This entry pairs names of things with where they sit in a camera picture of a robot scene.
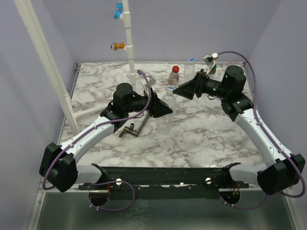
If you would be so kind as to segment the clear bottle red label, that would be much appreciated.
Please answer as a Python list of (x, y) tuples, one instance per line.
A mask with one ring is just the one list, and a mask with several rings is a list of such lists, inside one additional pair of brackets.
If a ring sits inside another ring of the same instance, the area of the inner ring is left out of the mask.
[(169, 74), (168, 77), (168, 84), (169, 85), (176, 85), (179, 81), (179, 72), (178, 73), (173, 73), (172, 71)]

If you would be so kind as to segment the clear plastic bottle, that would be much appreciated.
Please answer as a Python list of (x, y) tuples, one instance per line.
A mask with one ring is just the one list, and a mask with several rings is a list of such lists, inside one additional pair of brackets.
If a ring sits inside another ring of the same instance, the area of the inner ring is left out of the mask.
[(195, 77), (195, 61), (190, 62), (184, 66), (184, 82), (188, 82)]

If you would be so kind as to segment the red bottle cap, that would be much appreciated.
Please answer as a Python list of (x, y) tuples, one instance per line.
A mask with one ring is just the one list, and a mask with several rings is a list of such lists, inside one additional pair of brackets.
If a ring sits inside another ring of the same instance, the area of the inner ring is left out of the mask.
[(172, 72), (173, 73), (178, 73), (179, 72), (179, 66), (173, 66), (172, 67)]

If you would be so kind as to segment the clear bottle green white label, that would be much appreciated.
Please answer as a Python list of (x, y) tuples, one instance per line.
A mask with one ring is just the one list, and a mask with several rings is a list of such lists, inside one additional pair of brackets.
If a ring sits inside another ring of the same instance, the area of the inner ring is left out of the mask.
[(211, 68), (210, 68), (210, 71), (208, 73), (208, 76), (210, 78), (213, 78), (215, 76), (215, 73), (216, 73), (216, 68), (217, 68), (217, 65), (213, 65)]

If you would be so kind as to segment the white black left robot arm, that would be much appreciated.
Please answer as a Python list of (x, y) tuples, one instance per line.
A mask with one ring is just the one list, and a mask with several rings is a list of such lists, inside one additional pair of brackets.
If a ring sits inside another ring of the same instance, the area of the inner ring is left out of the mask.
[(60, 192), (74, 184), (91, 184), (102, 189), (106, 185), (106, 171), (96, 164), (78, 166), (77, 163), (98, 142), (120, 129), (130, 119), (130, 113), (140, 115), (144, 111), (154, 118), (173, 112), (152, 90), (141, 96), (129, 83), (119, 84), (113, 100), (88, 128), (60, 145), (50, 143), (45, 148), (39, 169), (43, 189), (48, 190), (46, 182)]

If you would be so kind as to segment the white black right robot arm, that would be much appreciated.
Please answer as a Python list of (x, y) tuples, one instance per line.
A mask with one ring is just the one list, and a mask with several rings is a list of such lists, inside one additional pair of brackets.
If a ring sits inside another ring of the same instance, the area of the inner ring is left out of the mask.
[(173, 93), (189, 100), (203, 94), (221, 99), (225, 114), (247, 134), (264, 161), (255, 167), (232, 166), (221, 175), (222, 185), (230, 188), (237, 182), (246, 182), (273, 195), (300, 182), (306, 161), (301, 154), (294, 155), (268, 129), (253, 102), (243, 94), (245, 83), (243, 69), (231, 65), (221, 81), (210, 79), (204, 71), (199, 71), (194, 79), (180, 85)]

